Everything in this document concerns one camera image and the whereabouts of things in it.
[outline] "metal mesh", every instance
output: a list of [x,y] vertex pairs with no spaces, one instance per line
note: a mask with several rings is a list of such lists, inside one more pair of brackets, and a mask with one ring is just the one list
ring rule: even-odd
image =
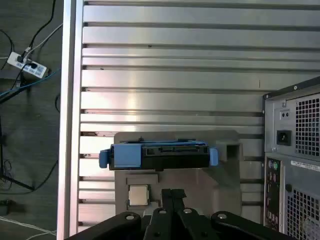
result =
[[319,98],[296,102],[295,152],[319,156]]
[[287,197],[287,235],[299,240],[319,240],[319,199],[293,190]]

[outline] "dark gray floor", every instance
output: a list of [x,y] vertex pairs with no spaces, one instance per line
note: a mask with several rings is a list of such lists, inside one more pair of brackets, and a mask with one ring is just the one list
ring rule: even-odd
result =
[[[33,34],[44,24],[51,14],[52,0],[10,0],[1,1],[0,29],[7,32],[15,45],[15,52],[22,53],[28,46]],[[36,38],[41,42],[63,20],[63,0],[57,0],[55,15]],[[0,32],[0,57],[8,55],[9,41]],[[62,30],[60,29],[32,59],[53,71],[61,67]],[[6,66],[2,72],[18,73],[14,67]],[[0,93],[11,87],[13,80],[0,79]],[[55,110],[55,97],[60,92],[60,74],[55,75],[29,93],[19,96],[0,106],[2,129],[7,136],[4,159],[12,162],[14,178],[37,186],[49,173],[58,159],[59,148],[59,113]],[[1,193],[20,193],[26,190],[12,185],[10,191],[0,181]],[[27,195],[0,194],[0,200],[10,199],[15,206],[8,216],[19,222],[39,226],[48,230],[56,229],[58,168],[48,182],[38,191]],[[0,221],[0,239],[25,240],[38,234],[37,230],[27,229],[12,223]],[[41,236],[37,239],[55,239],[54,236]]]

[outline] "blue cable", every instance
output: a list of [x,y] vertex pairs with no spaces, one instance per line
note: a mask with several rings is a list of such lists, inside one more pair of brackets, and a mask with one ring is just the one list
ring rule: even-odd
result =
[[10,93],[10,92],[12,92],[12,91],[16,91],[16,90],[19,90],[19,89],[24,89],[24,88],[30,87],[30,86],[32,86],[32,85],[39,84],[39,83],[43,82],[44,80],[48,80],[49,78],[51,78],[53,75],[55,75],[55,74],[56,74],[57,72],[59,72],[60,70],[61,70],[61,68],[58,69],[57,71],[51,73],[49,76],[46,76],[45,78],[42,78],[42,79],[40,79],[40,80],[38,80],[38,81],[35,81],[35,82],[33,82],[33,83],[30,83],[30,84],[27,84],[27,85],[24,85],[24,86],[21,86],[21,87],[16,87],[16,88],[11,89],[11,90],[8,90],[8,91],[4,91],[4,92],[2,92],[2,93],[0,94],[0,97],[2,97],[3,95],[6,95],[7,93]]

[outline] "power strip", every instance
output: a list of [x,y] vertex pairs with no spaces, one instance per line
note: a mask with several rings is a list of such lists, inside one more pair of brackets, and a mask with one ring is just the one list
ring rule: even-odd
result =
[[23,68],[23,71],[24,72],[27,72],[29,74],[32,74],[34,76],[36,76],[37,78],[40,78],[42,79],[44,77],[44,75],[46,73],[48,73],[48,68],[35,62],[35,61],[32,61],[31,59],[28,59],[28,62],[27,60],[24,58],[23,59],[23,62],[18,62],[17,59],[18,57],[21,56],[20,54],[16,53],[16,52],[11,52],[8,60],[7,60],[7,63],[12,65],[12,66],[15,66],[17,67],[18,69],[22,69],[23,66],[26,64],[26,63],[34,63],[37,65],[36,68],[32,68],[31,66],[27,65]]

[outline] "white cable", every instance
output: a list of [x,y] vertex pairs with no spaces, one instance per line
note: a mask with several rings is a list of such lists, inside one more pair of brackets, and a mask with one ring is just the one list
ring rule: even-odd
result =
[[28,53],[25,55],[25,59],[28,59],[28,56],[34,51],[36,50],[38,47],[40,47],[42,44],[44,44],[56,31],[58,31],[59,28],[61,28],[63,25],[63,23],[61,23],[59,26],[56,27],[56,29],[54,29],[42,42],[40,42],[37,46],[35,46],[34,48],[32,48],[30,51],[28,51]]
[[31,237],[28,237],[26,240],[31,240],[31,239],[34,239],[36,237],[40,237],[40,236],[43,236],[43,235],[47,235],[49,233],[40,233],[40,234],[37,234],[37,235],[33,235]]
[[38,230],[38,231],[41,231],[41,232],[44,232],[44,233],[51,234],[51,231],[48,231],[48,230],[42,229],[42,228],[37,227],[37,226],[30,225],[30,224],[21,223],[21,222],[14,221],[14,220],[11,221],[10,219],[6,219],[6,218],[5,219],[4,218],[0,218],[0,220],[2,220],[4,222],[12,223],[12,224],[17,224],[17,225],[22,226],[22,227],[35,229],[35,230]]
[[43,229],[43,228],[41,228],[41,227],[38,227],[38,226],[34,226],[34,225],[31,225],[31,224],[27,224],[27,223],[21,223],[21,222],[12,220],[12,219],[7,219],[7,218],[2,217],[2,216],[0,216],[0,220],[1,220],[1,221],[4,221],[4,222],[12,223],[12,224],[17,224],[17,225],[22,226],[22,227],[26,227],[26,228],[30,228],[30,229],[35,229],[35,230],[44,232],[45,234],[51,234],[51,235],[56,236],[55,231],[45,230],[45,229]]

